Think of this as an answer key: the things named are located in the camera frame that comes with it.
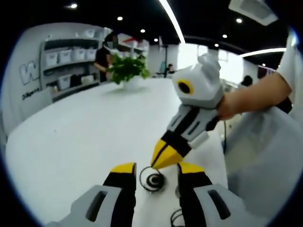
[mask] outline white pot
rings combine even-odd
[[[136,90],[139,87],[140,77],[134,76],[128,82],[122,81],[123,88],[125,90]]]

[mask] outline black cable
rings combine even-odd
[[[143,170],[141,170],[140,172],[140,175],[139,175],[139,182],[140,182],[140,185],[145,189],[147,190],[148,192],[159,192],[161,191],[164,187],[165,187],[165,183],[166,183],[166,180],[165,180],[165,176],[160,173],[159,170],[156,170],[157,173],[156,174],[151,174],[147,177],[146,179],[146,184],[150,187],[146,187],[143,183],[142,183],[142,180],[141,180],[141,176],[142,176],[142,173],[148,169],[148,168],[152,168],[151,166],[148,166],[148,167],[145,167]]]
[[[223,144],[223,154],[226,152],[226,121],[223,121],[224,123],[224,144]]]
[[[185,227],[185,226],[176,226],[176,225],[174,225],[174,222],[175,222],[175,220],[177,219],[177,218],[179,218],[179,217],[181,217],[183,214],[182,214],[182,209],[180,208],[180,209],[178,209],[178,210],[176,210],[175,212],[173,212],[172,213],[172,215],[171,215],[171,217],[170,217],[170,226],[171,227]]]

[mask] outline yellow eye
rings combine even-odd
[[[179,80],[177,81],[177,84],[178,84],[179,89],[180,89],[183,93],[185,93],[185,94],[187,94],[187,95],[193,94],[193,92],[194,92],[194,87],[191,85],[191,83],[190,83],[188,80],[186,80],[186,79],[179,79]]]

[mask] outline green plant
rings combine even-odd
[[[108,69],[112,72],[112,80],[116,84],[121,81],[129,81],[134,76],[141,76],[143,79],[148,78],[150,72],[146,68],[145,58],[139,56],[136,59],[131,57],[121,58],[117,54],[114,55],[112,66]]]

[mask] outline window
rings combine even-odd
[[[177,69],[184,69],[198,63],[198,47],[196,44],[180,44],[178,50]]]
[[[221,56],[219,56],[220,78],[238,84],[243,79],[243,58],[231,52],[226,52],[226,54],[224,52],[226,51],[221,51]]]
[[[222,61],[228,61],[228,52],[224,50],[219,50],[218,58]]]
[[[207,46],[201,46],[201,45],[198,46],[198,56],[201,56],[202,54],[207,52],[208,52]]]

